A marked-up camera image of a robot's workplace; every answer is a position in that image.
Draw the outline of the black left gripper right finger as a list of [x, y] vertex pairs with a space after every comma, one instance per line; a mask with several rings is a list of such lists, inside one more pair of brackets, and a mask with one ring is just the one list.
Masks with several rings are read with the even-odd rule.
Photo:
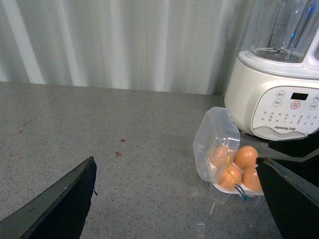
[[299, 158], [301, 162], [317, 159], [319, 157], [319, 134], [312, 133], [298, 139], [269, 141], [268, 147], [290, 157]]

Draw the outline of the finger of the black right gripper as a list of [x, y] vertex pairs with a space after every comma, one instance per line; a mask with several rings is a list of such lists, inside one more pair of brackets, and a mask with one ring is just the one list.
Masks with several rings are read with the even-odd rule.
[[257, 159], [267, 205], [284, 239], [319, 237], [319, 188], [270, 158]]

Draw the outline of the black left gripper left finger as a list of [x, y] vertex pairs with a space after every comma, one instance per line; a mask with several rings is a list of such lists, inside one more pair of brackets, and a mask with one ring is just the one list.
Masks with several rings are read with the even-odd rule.
[[78, 239], [95, 194], [97, 165], [90, 156], [0, 222], [2, 239]]

